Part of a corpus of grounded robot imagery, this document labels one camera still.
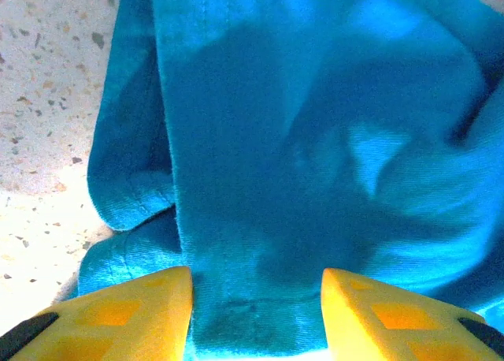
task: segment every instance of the floor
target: floor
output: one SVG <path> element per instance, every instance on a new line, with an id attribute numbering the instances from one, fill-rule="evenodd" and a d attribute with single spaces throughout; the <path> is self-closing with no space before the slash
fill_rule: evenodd
<path id="1" fill-rule="evenodd" d="M 0 0 L 0 335 L 67 294 L 110 236 L 86 170 L 118 2 Z"/>

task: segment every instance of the blue towel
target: blue towel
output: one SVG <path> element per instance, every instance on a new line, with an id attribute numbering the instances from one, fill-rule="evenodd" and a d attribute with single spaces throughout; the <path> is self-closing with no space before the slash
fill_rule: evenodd
<path id="1" fill-rule="evenodd" d="M 324 352 L 326 267 L 504 330 L 503 74 L 478 0 L 120 0 L 76 294 L 190 266 L 188 360 Z"/>

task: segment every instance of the blue cloth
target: blue cloth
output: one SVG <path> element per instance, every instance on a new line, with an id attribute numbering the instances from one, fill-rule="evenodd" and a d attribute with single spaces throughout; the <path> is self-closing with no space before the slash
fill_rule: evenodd
<path id="1" fill-rule="evenodd" d="M 77 293 L 190 266 L 186 359 L 322 352 L 325 267 L 504 330 L 503 73 L 478 0 L 120 0 Z"/>

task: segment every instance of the yellow plastic part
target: yellow plastic part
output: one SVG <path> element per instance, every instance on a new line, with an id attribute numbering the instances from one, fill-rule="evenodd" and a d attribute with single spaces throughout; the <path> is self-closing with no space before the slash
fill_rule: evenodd
<path id="1" fill-rule="evenodd" d="M 178 266 L 49 307 L 60 318 L 12 361 L 181 361 L 191 271 Z"/>
<path id="2" fill-rule="evenodd" d="M 338 361 L 502 361 L 458 318 L 478 314 L 345 270 L 326 269 L 322 315 Z"/>

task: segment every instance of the terrazzo floor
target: terrazzo floor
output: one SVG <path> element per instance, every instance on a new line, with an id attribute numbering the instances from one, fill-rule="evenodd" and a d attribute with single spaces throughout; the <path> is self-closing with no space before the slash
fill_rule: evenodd
<path id="1" fill-rule="evenodd" d="M 0 335 L 65 296 L 110 236 L 86 170 L 118 2 L 0 0 Z"/>

